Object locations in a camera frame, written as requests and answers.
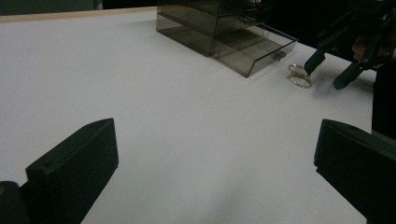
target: robotic arm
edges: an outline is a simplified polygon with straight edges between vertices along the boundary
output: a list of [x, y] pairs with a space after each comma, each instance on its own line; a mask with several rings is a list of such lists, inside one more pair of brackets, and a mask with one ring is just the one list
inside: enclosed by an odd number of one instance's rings
[[352, 63], [333, 82], [337, 90], [345, 88], [362, 71], [392, 59], [396, 41], [396, 0], [350, 0], [349, 11], [318, 34], [317, 51], [306, 61], [310, 76], [326, 59], [325, 53], [337, 48], [349, 36], [367, 39], [367, 48], [360, 62]]

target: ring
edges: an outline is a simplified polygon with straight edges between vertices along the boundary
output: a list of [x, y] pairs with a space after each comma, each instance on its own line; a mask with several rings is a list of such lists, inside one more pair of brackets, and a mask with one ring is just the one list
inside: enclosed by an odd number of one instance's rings
[[[312, 86], [314, 85], [314, 82], [311, 80], [311, 78], [309, 77], [309, 75], [307, 74], [302, 74], [302, 73], [298, 73], [296, 71], [294, 71], [293, 69], [291, 69], [292, 67], [294, 68], [300, 68], [300, 69], [304, 69], [302, 66], [297, 65], [297, 64], [291, 64], [289, 65], [288, 69], [290, 71], [290, 74], [286, 77], [291, 83], [293, 83], [294, 85], [303, 88], [303, 89], [310, 89], [312, 88]], [[295, 81], [293, 78], [294, 77], [298, 77], [301, 78], [303, 80], [305, 80], [308, 85], [303, 85], [301, 83], [298, 83], [297, 81]]]

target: table edge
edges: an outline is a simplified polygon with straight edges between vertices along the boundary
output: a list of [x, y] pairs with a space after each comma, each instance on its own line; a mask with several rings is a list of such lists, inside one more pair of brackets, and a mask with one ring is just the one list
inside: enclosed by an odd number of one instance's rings
[[56, 12], [56, 13], [43, 13], [43, 14], [28, 14], [28, 15], [12, 15], [0, 16], [0, 23], [17, 22], [17, 21], [46, 21], [58, 19], [71, 19], [83, 17], [96, 17], [134, 12], [155, 11], [157, 7], [130, 7], [130, 8], [117, 8], [117, 9], [100, 9], [92, 11], [73, 11], [73, 12]]

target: white tabletop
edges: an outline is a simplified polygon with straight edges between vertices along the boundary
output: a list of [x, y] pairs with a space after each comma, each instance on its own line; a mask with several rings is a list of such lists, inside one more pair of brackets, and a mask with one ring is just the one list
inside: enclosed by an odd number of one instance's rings
[[83, 223], [362, 224], [313, 164], [322, 119], [371, 130], [373, 71], [314, 88], [286, 59], [244, 78], [155, 29], [156, 12], [0, 23], [0, 180], [90, 122], [114, 118], [120, 167]]

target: shiny ring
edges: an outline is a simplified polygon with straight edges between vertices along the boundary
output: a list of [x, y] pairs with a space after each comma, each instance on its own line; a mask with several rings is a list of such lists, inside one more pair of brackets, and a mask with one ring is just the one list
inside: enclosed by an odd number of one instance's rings
[[[303, 89], [310, 89], [312, 88], [312, 86], [314, 85], [314, 82], [311, 80], [311, 78], [309, 77], [309, 75], [307, 74], [302, 74], [302, 73], [298, 73], [296, 71], [294, 71], [292, 68], [299, 68], [299, 69], [304, 69], [302, 66], [297, 65], [297, 64], [291, 64], [289, 65], [288, 69], [290, 71], [290, 74], [286, 77], [291, 83], [293, 83], [294, 85], [303, 88]], [[305, 80], [308, 85], [303, 85], [301, 83], [298, 83], [296, 80], [294, 80], [293, 78], [297, 77], [297, 78], [301, 78], [303, 80]]]

